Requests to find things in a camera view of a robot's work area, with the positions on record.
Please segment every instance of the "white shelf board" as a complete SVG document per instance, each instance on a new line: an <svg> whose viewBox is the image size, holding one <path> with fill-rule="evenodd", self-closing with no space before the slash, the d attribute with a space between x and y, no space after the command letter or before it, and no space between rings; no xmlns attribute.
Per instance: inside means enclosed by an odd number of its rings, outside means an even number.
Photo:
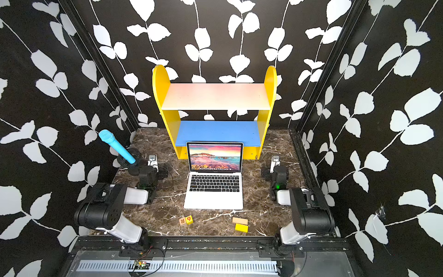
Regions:
<svg viewBox="0 0 443 277"><path fill-rule="evenodd" d="M264 84L171 84L163 110L269 110Z"/></svg>

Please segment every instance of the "wooden block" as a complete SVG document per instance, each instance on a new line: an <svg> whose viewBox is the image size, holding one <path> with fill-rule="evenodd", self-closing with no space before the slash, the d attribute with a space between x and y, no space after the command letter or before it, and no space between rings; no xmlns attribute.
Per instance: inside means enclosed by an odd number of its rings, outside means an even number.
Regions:
<svg viewBox="0 0 443 277"><path fill-rule="evenodd" d="M194 223L194 221L192 220L192 215L186 217L186 224L189 225L191 223Z"/></svg>
<svg viewBox="0 0 443 277"><path fill-rule="evenodd" d="M235 229L237 231L240 231L240 232L245 232L245 233L248 232L248 226L247 225L243 225L243 224L239 224L239 223L235 224Z"/></svg>
<svg viewBox="0 0 443 277"><path fill-rule="evenodd" d="M243 225L248 225L248 220L244 219L244 218L233 217L232 223L239 223L239 224L243 224Z"/></svg>
<svg viewBox="0 0 443 277"><path fill-rule="evenodd" d="M179 219L180 226L186 225L186 218L182 217Z"/></svg>

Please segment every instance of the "laptop screen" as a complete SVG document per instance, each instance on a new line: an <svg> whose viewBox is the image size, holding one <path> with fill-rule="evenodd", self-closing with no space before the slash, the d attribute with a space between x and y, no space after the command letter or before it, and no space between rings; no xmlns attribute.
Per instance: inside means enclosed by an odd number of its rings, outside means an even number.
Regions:
<svg viewBox="0 0 443 277"><path fill-rule="evenodd" d="M194 172L241 172L242 143L188 142L190 170Z"/></svg>

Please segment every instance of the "laptop keyboard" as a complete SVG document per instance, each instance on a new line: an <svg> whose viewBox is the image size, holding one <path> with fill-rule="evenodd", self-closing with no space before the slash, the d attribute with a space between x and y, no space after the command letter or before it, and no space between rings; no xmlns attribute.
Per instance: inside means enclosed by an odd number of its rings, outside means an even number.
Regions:
<svg viewBox="0 0 443 277"><path fill-rule="evenodd" d="M240 192L238 176L193 175L189 191Z"/></svg>

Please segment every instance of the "marble tabletop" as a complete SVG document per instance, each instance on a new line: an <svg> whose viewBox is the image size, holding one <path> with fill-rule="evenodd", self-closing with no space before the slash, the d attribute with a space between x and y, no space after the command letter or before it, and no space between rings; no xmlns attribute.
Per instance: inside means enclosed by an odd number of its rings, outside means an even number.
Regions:
<svg viewBox="0 0 443 277"><path fill-rule="evenodd" d="M139 129L131 147L144 156L157 154L160 166L171 168L172 177L159 181L157 197L151 205L125 204L124 215L144 227L150 235L165 236L273 236L291 221L289 206L275 204L269 199L269 182L260 175L262 167L269 167L272 155L280 155L282 165L289 167L288 187L305 187L303 175L288 130L268 130L259 160L243 160L243 209L185 210L183 208L189 165L178 160L166 129ZM113 183L135 187L138 178L120 169ZM192 215L194 223L180 226L179 218ZM248 219L249 231L235 230L232 217Z"/></svg>

